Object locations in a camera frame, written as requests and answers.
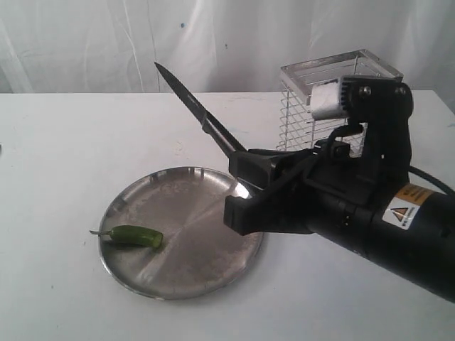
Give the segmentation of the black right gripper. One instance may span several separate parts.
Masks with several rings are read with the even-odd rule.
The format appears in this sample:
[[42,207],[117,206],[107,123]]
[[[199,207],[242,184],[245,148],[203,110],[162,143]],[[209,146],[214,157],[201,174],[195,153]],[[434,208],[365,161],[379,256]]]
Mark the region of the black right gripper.
[[[318,234],[324,238],[406,238],[409,226],[391,212],[410,205],[395,200],[408,184],[411,159],[406,134],[368,134],[361,156],[344,142],[323,141],[298,151],[249,149],[227,155],[229,173],[252,190],[227,196],[223,222],[245,236],[256,232]],[[305,165],[297,165],[306,158]]]

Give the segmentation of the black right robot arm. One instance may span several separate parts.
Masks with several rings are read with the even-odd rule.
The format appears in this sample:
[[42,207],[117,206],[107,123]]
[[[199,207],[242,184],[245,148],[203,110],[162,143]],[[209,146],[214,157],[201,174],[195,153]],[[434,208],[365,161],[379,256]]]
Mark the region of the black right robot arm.
[[224,223],[240,235],[317,234],[454,300],[454,193],[409,167],[363,182],[346,142],[285,152],[227,152],[229,172],[252,196],[229,196]]

